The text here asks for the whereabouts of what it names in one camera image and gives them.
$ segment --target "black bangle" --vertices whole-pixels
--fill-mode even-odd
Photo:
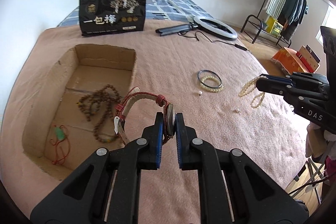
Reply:
[[[209,72],[209,73],[212,73],[213,75],[216,75],[216,77],[217,77],[217,78],[219,79],[219,81],[220,81],[220,85],[219,85],[219,86],[209,86],[209,85],[203,83],[203,82],[201,81],[201,79],[200,79],[200,74],[201,74],[202,72]],[[222,80],[221,80],[221,78],[218,76],[217,73],[213,72],[212,70],[207,70],[207,69],[200,70],[200,71],[197,73],[197,79],[198,79],[203,85],[205,85],[206,87],[208,87],[208,88],[210,88],[210,89],[219,89],[219,88],[222,86]]]

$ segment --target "yellow box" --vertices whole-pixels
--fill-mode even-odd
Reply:
[[[280,35],[283,26],[275,18],[269,17],[266,24],[268,26],[266,32],[274,35],[275,37],[278,37]]]

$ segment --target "mattress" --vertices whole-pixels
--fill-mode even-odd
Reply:
[[[299,172],[305,162],[305,128],[309,122],[294,115],[281,96],[266,94],[257,109],[250,106],[256,90],[238,97],[246,82],[266,73],[249,52],[220,42],[210,43],[205,38],[197,41],[176,34],[159,37],[155,33],[158,28],[177,24],[146,20],[144,31],[98,37],[82,37],[77,25],[49,29],[40,35],[12,89],[0,139],[2,182],[27,216],[60,181],[24,153],[22,133],[51,68],[61,65],[63,54],[78,44],[134,49],[137,59],[132,85],[163,94],[174,103],[177,112],[183,113],[185,124],[195,128],[199,138],[226,151],[240,148],[282,187]],[[204,91],[199,96],[197,71],[201,69],[218,73],[224,90]],[[128,138],[139,138],[143,128],[154,123],[157,111],[161,108],[150,100],[135,103],[127,116]],[[162,148],[161,168],[142,173],[139,224],[199,223],[199,213],[197,172],[179,170],[176,141],[170,140]]]
[[[79,7],[57,27],[78,25]],[[191,0],[146,0],[146,19],[192,22],[194,16],[212,17]]]

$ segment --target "bead necklace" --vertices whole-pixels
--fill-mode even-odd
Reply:
[[[109,92],[106,91],[106,89],[110,88],[114,95],[110,95]],[[98,131],[101,125],[105,122],[105,119],[107,117],[110,117],[112,120],[112,123],[114,123],[114,114],[112,112],[112,103],[120,103],[121,97],[118,93],[118,91],[114,88],[112,85],[106,85],[101,90],[96,90],[91,95],[84,95],[78,104],[78,107],[81,112],[83,112],[86,116],[86,120],[89,122],[91,120],[91,116],[95,115],[99,109],[100,104],[102,102],[106,102],[106,110],[103,113],[102,117],[100,118],[99,122],[94,126],[93,128],[93,136],[95,139],[102,143],[110,143],[111,141],[118,138],[117,135],[109,137],[109,138],[101,138]]]
[[[252,91],[254,91],[255,88],[257,87],[257,80],[260,79],[260,78],[267,78],[267,77],[266,77],[266,76],[258,76],[258,77],[256,77],[256,78],[252,79],[251,81],[248,81],[248,82],[243,86],[243,88],[242,88],[241,91],[239,92],[238,96],[239,96],[239,97],[244,97],[244,96],[250,94]],[[259,97],[260,97],[259,103],[258,103],[257,105],[254,105],[254,101],[255,101],[257,98],[259,98]],[[260,105],[261,105],[261,103],[263,102],[264,98],[265,98],[265,92],[261,92],[260,94],[256,95],[256,96],[253,98],[252,102],[251,102],[251,107],[252,107],[252,108],[258,108],[258,107],[260,107]]]

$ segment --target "wristwatch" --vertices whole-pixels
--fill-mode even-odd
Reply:
[[[175,135],[175,111],[174,105],[169,103],[166,98],[159,94],[155,95],[149,92],[141,92],[139,87],[134,87],[130,90],[125,98],[117,105],[114,117],[114,131],[120,136],[124,145],[130,142],[129,138],[125,134],[125,120],[128,112],[133,104],[140,99],[150,99],[156,102],[160,107],[163,107],[163,140],[162,144],[165,144],[169,139]]]

